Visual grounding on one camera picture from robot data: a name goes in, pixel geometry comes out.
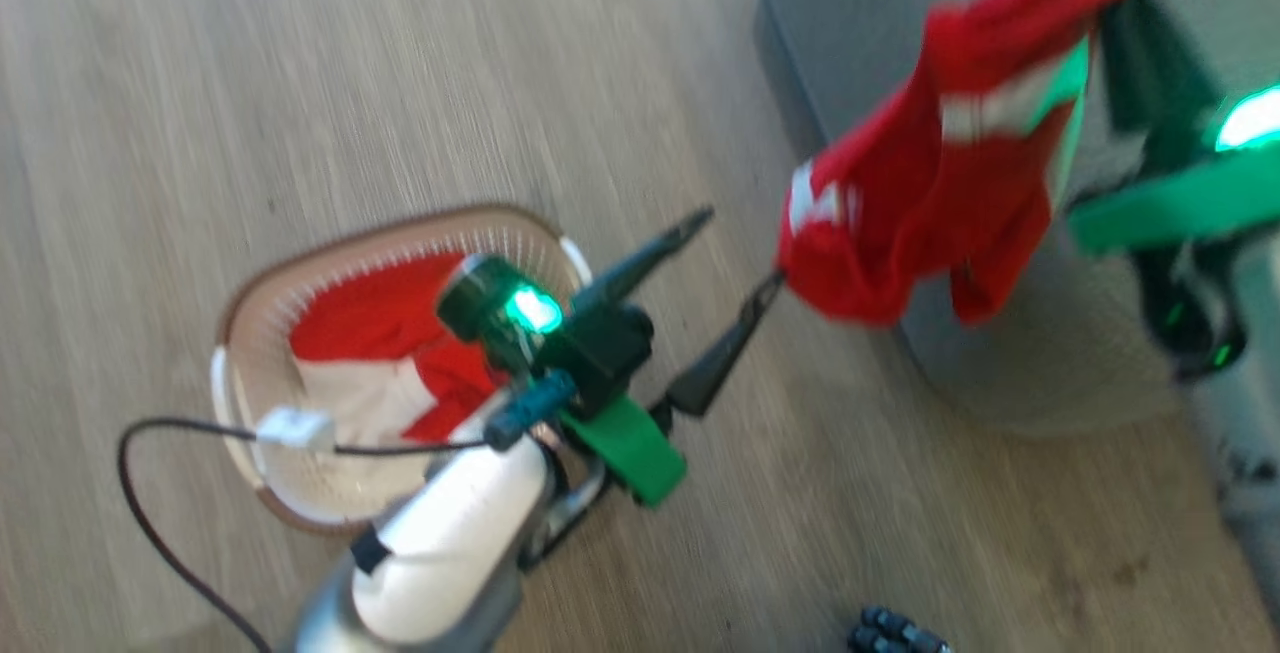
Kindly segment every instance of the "glowing green led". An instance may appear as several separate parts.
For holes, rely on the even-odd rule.
[[[1236,102],[1217,133],[1219,151],[1280,141],[1280,85]]]
[[[556,300],[531,286],[512,293],[504,310],[508,319],[530,333],[550,333],[564,320]]]

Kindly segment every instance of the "gray upholstery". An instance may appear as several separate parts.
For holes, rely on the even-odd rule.
[[[910,76],[934,0],[764,0],[822,134],[856,124]],[[1280,79],[1280,0],[1165,0],[1230,92]],[[1097,85],[1071,189],[1135,160],[1115,141]],[[1055,227],[1006,310],[975,330],[951,314],[946,280],[922,286],[901,325],[922,371],[952,405],[1032,435],[1102,428],[1174,410],[1161,357],[1137,324],[1120,261],[1080,260]]]

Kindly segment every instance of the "wooden floor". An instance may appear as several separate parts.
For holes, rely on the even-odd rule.
[[[229,293],[324,239],[503,198],[599,265],[713,202],[643,294],[653,391],[768,265],[805,152],[756,5],[0,0],[0,648],[243,648],[133,528],[114,438],[209,416]],[[1176,419],[996,435],[891,335],[787,300],[676,439],[687,485],[611,499],[529,577],[503,650],[837,650],[868,602],[969,652],[1275,648]],[[335,544],[282,529],[220,446],[137,460],[165,535],[279,634]]]

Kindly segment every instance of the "white cable connector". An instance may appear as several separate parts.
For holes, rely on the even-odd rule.
[[[338,433],[333,419],[321,411],[303,411],[289,406],[276,406],[257,424],[253,431],[259,443],[275,443],[288,448],[303,448],[332,453],[338,446]]]

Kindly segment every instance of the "plastic basket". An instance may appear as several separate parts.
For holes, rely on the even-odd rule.
[[[289,332],[316,293],[388,265],[443,252],[507,257],[562,303],[590,280],[577,246],[520,207],[476,206],[407,220],[317,248],[252,279],[232,300],[211,365],[219,423],[256,426],[276,406],[306,407]],[[424,311],[434,301],[424,301]],[[422,485],[430,456],[366,460],[228,439],[237,469],[291,526],[347,534]]]

